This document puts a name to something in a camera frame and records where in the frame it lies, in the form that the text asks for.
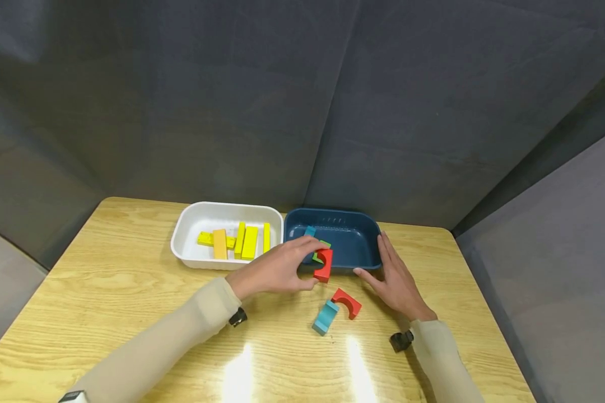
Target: teal block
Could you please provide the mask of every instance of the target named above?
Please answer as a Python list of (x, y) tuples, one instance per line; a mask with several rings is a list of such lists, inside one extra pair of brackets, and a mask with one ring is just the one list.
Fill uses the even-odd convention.
[(334, 304), (332, 301), (327, 300), (323, 309), (320, 310), (314, 324), (311, 328), (318, 332), (319, 335), (324, 336), (329, 331), (329, 326), (332, 324), (336, 314), (339, 311), (339, 306)]
[(303, 237), (305, 237), (306, 235), (309, 235), (310, 237), (316, 235), (316, 228), (312, 227), (311, 225), (307, 225), (307, 229), (304, 230)]

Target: wooden table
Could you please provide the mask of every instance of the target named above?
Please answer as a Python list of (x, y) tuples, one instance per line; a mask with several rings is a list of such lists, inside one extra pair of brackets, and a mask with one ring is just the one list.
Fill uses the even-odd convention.
[[(96, 209), (0, 342), (0, 402), (56, 402), (118, 345), (225, 272), (185, 267), (170, 237), (185, 204), (109, 198)], [(486, 402), (532, 402), (493, 316), (445, 229), (379, 223), (448, 323)], [(363, 304), (311, 329), (341, 287)], [(434, 402), (412, 349), (396, 354), (391, 311), (356, 276), (312, 292), (261, 294), (250, 320), (193, 348), (148, 402)]]

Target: beige sleeve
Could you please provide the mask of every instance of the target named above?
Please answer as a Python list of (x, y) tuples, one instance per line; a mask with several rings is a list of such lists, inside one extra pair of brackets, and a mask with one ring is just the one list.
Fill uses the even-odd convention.
[(484, 402), (462, 363), (450, 329), (441, 321), (410, 323), (412, 343), (438, 403)]
[(85, 390), (90, 403), (136, 402), (185, 352), (217, 334), (240, 303), (226, 279), (210, 281), (99, 362), (70, 391)]

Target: right hand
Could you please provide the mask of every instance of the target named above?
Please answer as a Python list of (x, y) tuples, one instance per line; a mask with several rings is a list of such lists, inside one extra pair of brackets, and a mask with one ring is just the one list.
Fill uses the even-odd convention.
[(408, 267), (401, 260), (385, 232), (376, 237), (383, 263), (383, 281), (376, 280), (366, 270), (355, 268), (354, 273), (370, 284), (374, 292), (393, 310), (404, 314), (410, 322), (436, 321), (437, 314), (431, 310), (420, 294)]

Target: yellow rectangular block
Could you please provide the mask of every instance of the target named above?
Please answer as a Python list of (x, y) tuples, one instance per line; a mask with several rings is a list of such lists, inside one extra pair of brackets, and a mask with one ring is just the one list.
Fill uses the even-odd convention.
[[(213, 246), (213, 234), (210, 232), (200, 232), (197, 237), (197, 243), (204, 246)], [(226, 249), (233, 249), (235, 246), (235, 237), (226, 237)]]
[(226, 230), (213, 231), (213, 258), (226, 260)]
[(265, 254), (271, 249), (271, 224), (265, 222), (263, 232), (263, 253)]
[(242, 259), (252, 260), (255, 258), (255, 246), (258, 243), (258, 228), (247, 227), (244, 233), (244, 245), (242, 246)]
[(242, 246), (244, 245), (244, 232), (246, 224), (240, 222), (240, 228), (238, 228), (238, 239), (235, 241), (234, 255), (236, 259), (242, 258)]

